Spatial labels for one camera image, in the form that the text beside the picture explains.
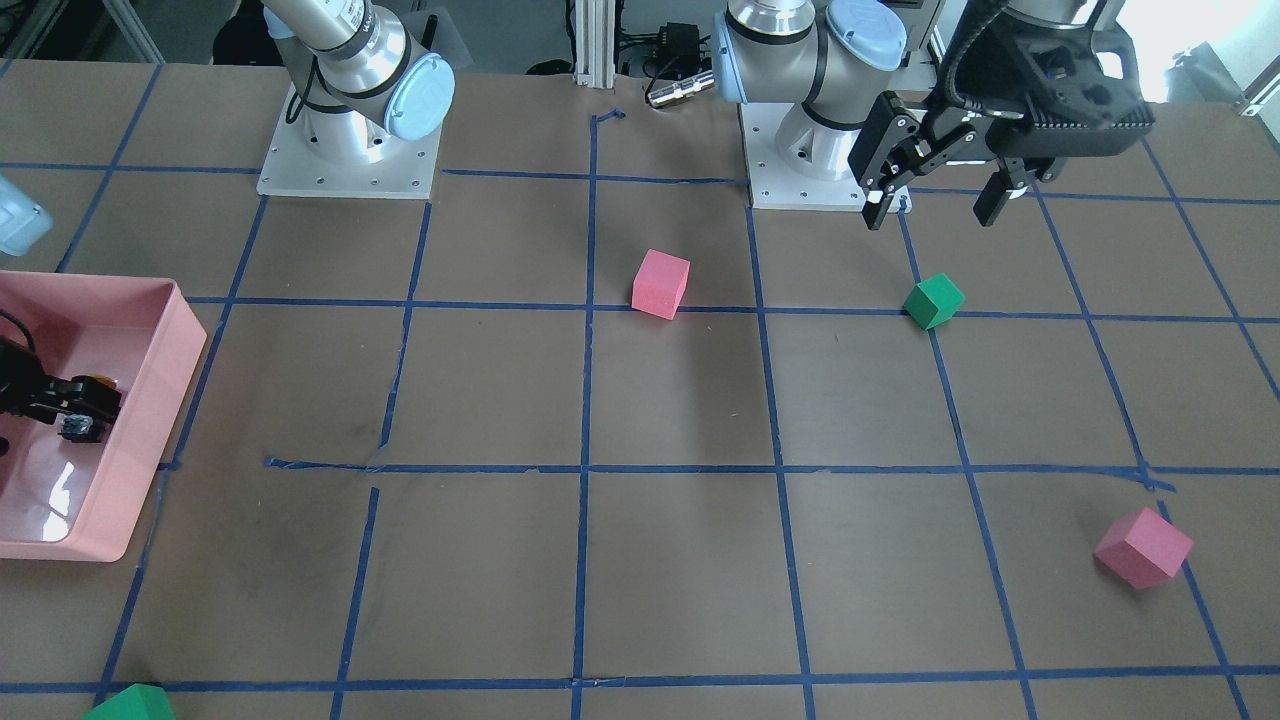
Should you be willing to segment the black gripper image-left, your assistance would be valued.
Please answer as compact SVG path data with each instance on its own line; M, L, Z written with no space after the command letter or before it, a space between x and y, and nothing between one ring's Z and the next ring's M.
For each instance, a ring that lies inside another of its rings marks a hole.
M52 424L59 415L83 415L114 424L122 393L96 375L61 379L47 375L36 354L13 340L1 341L1 410Z

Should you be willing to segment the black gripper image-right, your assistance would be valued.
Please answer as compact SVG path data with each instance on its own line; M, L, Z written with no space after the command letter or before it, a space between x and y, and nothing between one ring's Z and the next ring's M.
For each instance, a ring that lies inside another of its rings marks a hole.
M973 206L992 227L1039 164L1110 158L1155 128L1132 36L1116 10L965 10L922 102L881 94L849 155L877 231L899 192L948 163L996 160Z

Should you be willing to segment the silver robot arm image-left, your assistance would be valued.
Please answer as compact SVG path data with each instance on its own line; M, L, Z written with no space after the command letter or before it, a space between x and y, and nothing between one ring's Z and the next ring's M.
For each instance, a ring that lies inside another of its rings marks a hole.
M52 217L32 259L14 272L172 278L188 296L351 300L389 320L411 300L430 213L417 193L434 173L410 141L442 126L454 77L399 19L367 1L270 1L282 20L285 69L14 61L3 74L3 172L28 181ZM407 158L393 179L383 163L355 163L342 190L332 161L288 199L269 145L273 119L310 150L334 145L330 122L352 120L370 152Z

